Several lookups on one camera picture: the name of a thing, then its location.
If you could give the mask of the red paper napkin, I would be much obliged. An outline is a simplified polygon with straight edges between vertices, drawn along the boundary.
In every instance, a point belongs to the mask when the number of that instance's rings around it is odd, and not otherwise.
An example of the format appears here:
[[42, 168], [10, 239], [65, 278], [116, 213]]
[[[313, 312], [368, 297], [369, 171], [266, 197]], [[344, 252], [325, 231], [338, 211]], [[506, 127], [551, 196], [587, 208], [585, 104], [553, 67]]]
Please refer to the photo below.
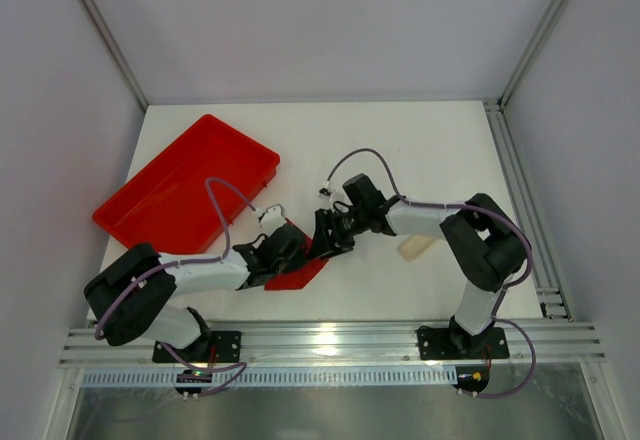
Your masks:
[[[311, 244], [311, 238], [308, 238], [308, 248]], [[266, 286], [266, 291], [294, 291], [305, 288], [311, 280], [320, 273], [327, 264], [326, 260], [309, 260], [308, 264], [301, 270], [289, 274], [281, 274], [270, 280]]]

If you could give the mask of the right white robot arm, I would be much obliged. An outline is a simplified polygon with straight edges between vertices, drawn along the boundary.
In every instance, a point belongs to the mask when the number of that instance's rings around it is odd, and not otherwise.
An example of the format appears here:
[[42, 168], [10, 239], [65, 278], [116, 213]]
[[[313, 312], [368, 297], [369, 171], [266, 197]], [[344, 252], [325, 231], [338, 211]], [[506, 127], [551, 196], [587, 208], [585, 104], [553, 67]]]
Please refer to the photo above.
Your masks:
[[447, 243], [464, 274], [461, 303], [445, 327], [417, 329], [423, 360], [506, 359], [509, 350], [495, 318], [507, 282], [521, 269], [530, 246], [493, 199], [476, 194], [453, 207], [423, 207], [400, 195], [385, 197], [365, 174], [343, 185], [348, 202], [315, 213], [311, 260], [350, 252], [357, 235], [419, 235]]

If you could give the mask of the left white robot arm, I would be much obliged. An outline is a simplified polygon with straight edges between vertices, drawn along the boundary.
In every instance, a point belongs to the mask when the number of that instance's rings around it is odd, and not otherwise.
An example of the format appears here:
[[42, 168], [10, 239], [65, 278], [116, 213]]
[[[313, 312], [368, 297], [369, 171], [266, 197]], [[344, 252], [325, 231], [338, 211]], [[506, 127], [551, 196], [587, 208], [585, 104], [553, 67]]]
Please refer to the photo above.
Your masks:
[[96, 337], [111, 346], [138, 338], [168, 346], [173, 355], [200, 361], [214, 334], [193, 307], [177, 308], [179, 296], [213, 290], [264, 287], [307, 264], [308, 237], [290, 222], [219, 257], [161, 254], [149, 243], [127, 250], [84, 288], [96, 317]]

